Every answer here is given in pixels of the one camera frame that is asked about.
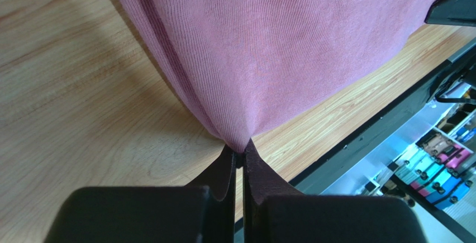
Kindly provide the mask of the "dusty red t-shirt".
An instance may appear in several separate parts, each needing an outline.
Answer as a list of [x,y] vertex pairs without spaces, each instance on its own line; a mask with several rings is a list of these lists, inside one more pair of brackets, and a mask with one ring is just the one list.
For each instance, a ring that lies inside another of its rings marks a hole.
[[119,0],[167,81],[235,151],[396,56],[436,0]]

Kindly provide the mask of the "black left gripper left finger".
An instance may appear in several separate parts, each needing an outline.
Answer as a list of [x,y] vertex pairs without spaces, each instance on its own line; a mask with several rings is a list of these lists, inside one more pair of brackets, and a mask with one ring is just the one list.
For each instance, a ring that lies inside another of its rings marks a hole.
[[46,242],[233,242],[236,155],[182,187],[84,187],[62,204]]

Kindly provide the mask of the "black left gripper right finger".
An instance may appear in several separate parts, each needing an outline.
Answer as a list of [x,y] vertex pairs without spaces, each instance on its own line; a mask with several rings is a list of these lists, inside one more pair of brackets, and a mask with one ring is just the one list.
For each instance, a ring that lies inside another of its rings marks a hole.
[[425,242],[404,201],[375,196],[306,195],[258,154],[242,153],[245,242]]

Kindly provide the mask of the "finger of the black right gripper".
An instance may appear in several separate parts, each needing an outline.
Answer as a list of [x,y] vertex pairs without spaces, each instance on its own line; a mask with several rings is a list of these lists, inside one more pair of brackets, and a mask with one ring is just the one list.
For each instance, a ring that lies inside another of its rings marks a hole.
[[425,23],[475,27],[475,0],[436,0],[427,13]]

